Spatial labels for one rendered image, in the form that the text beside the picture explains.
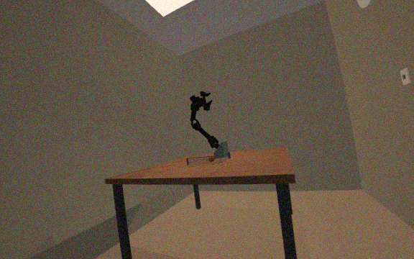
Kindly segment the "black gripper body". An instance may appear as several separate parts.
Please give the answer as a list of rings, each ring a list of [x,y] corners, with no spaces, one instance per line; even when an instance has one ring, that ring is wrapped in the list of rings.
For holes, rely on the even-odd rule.
[[[202,94],[202,93],[205,93],[205,94],[206,94],[206,92],[205,92],[205,91],[201,91],[201,92],[200,92],[201,96],[203,97],[201,100],[202,100],[202,103],[204,103],[204,104],[201,104],[201,105],[200,105],[200,104],[198,104],[198,105],[199,105],[199,106],[203,106],[203,109],[204,109],[204,110],[206,110],[206,111],[208,111],[208,110],[210,110],[210,108],[205,106],[205,104],[206,104],[206,98],[205,98],[205,97],[206,97],[206,96],[203,96],[203,94]]]

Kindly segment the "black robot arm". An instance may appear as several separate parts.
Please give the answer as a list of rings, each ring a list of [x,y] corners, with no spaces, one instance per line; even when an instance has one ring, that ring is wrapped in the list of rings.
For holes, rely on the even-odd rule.
[[[218,142],[218,140],[214,137],[214,136],[210,136],[202,127],[201,127],[201,125],[199,124],[199,122],[198,122],[198,120],[196,119],[196,112],[197,111],[199,111],[200,109],[200,107],[201,106],[199,106],[198,104],[204,104],[204,103],[202,103],[202,100],[201,100],[202,98],[199,98],[199,96],[195,96],[195,95],[193,95],[193,96],[191,96],[190,97],[190,100],[192,101],[192,104],[190,105],[190,110],[192,111],[191,112],[191,117],[190,117],[190,120],[191,120],[191,125],[192,125],[192,128],[193,129],[195,129],[195,130],[198,130],[205,138],[207,138],[208,139],[208,142],[210,143],[210,145],[211,145],[211,147],[212,148],[218,148],[219,147],[219,142]],[[193,123],[193,120],[195,120],[196,121],[196,123],[194,124]]]

